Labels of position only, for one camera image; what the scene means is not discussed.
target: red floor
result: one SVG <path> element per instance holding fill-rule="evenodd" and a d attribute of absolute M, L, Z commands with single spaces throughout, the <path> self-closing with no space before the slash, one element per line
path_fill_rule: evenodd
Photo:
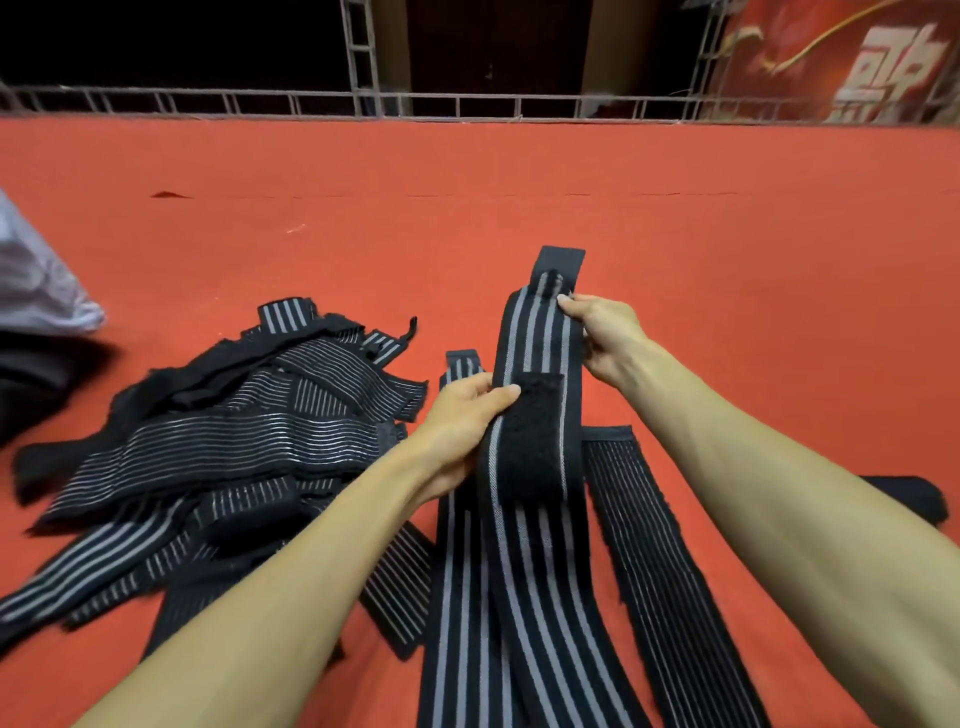
<path fill-rule="evenodd" d="M 94 430 L 148 367 L 185 362 L 288 295 L 387 331 L 419 316 L 401 376 L 435 381 L 446 349 L 490 365 L 506 297 L 549 243 L 586 248 L 580 290 L 631 303 L 735 403 L 855 473 L 924 475 L 960 510 L 959 158 L 960 134 L 938 131 L 0 121 L 0 186 L 123 351 L 21 442 Z M 637 425 L 595 382 L 584 400 L 588 425 Z M 638 433 L 774 724 L 869 725 Z M 65 541 L 22 535 L 42 507 L 0 488 L 0 593 Z M 432 533 L 435 517 L 417 521 Z M 957 519 L 946 531 L 960 539 Z M 654 715 L 594 536 L 601 609 Z M 68 725 L 136 664 L 158 605 L 20 645 L 0 662 L 0 722 Z M 413 726 L 421 652 L 399 663 L 360 609 L 344 643 L 301 725 Z"/>

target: forearm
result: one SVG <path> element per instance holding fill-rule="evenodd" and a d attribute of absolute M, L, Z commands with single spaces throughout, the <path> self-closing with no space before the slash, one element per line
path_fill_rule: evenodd
<path fill-rule="evenodd" d="M 293 725 L 411 495 L 430 475 L 408 443 L 358 477 L 78 725 Z"/>
<path fill-rule="evenodd" d="M 656 345 L 624 395 L 744 564 L 881 726 L 960 710 L 960 549 Z"/>

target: gray fabric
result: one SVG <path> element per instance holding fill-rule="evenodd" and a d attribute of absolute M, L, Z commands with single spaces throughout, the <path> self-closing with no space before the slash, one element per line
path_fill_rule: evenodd
<path fill-rule="evenodd" d="M 0 190 L 0 330 L 71 335 L 104 323 L 77 277 Z"/>

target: person's left hand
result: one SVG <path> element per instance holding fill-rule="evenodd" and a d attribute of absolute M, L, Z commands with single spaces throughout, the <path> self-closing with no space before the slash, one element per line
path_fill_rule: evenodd
<path fill-rule="evenodd" d="M 410 436 L 432 475 L 417 490 L 417 508 L 456 488 L 473 469 L 476 449 L 487 426 L 520 396 L 516 384 L 492 388 L 493 374 L 482 372 L 447 384 L 437 395 L 423 424 Z"/>

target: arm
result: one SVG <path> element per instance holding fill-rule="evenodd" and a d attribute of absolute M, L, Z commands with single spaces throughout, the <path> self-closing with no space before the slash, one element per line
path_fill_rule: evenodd
<path fill-rule="evenodd" d="M 388 543 L 417 507 L 463 481 L 488 423 L 518 396 L 491 382 L 481 374 L 445 387 L 408 440 L 77 725 L 294 725 Z"/>
<path fill-rule="evenodd" d="M 960 549 L 872 486 L 740 411 L 624 303 L 561 301 L 587 366 L 677 463 L 724 538 L 879 726 L 955 725 Z"/>

